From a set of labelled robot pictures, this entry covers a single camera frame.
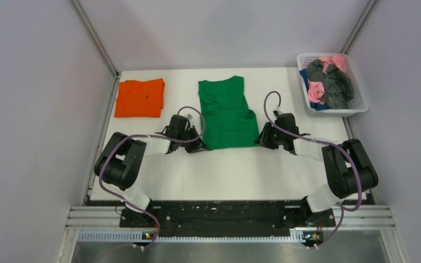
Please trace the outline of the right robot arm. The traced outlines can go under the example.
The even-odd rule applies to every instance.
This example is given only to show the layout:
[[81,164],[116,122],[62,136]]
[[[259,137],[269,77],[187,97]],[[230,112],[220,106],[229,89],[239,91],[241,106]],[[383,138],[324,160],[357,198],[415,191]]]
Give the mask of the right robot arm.
[[299,217],[303,224],[313,226],[325,212],[346,197],[378,185],[378,175],[358,139],[331,142],[299,132],[291,113],[275,114],[275,121],[265,123],[255,144],[271,150],[285,151],[323,163],[327,182],[317,191],[301,199]]

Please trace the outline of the green t shirt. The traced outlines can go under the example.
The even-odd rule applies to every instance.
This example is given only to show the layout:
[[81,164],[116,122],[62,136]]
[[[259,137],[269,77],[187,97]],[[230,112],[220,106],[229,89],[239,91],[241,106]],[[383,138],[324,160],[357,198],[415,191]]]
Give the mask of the green t shirt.
[[259,136],[256,114],[244,95],[244,78],[198,82],[203,142],[209,150],[254,147]]

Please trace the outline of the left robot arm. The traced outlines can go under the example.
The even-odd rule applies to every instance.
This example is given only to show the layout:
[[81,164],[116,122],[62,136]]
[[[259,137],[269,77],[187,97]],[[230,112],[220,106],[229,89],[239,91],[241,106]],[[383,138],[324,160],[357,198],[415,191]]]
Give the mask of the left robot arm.
[[137,178],[145,157],[170,154],[180,147],[187,153],[208,150],[189,115],[173,115],[169,124],[154,134],[132,137],[115,132],[110,137],[95,163],[94,174],[101,189],[124,204],[121,226],[130,221],[141,227],[158,226],[152,200]]

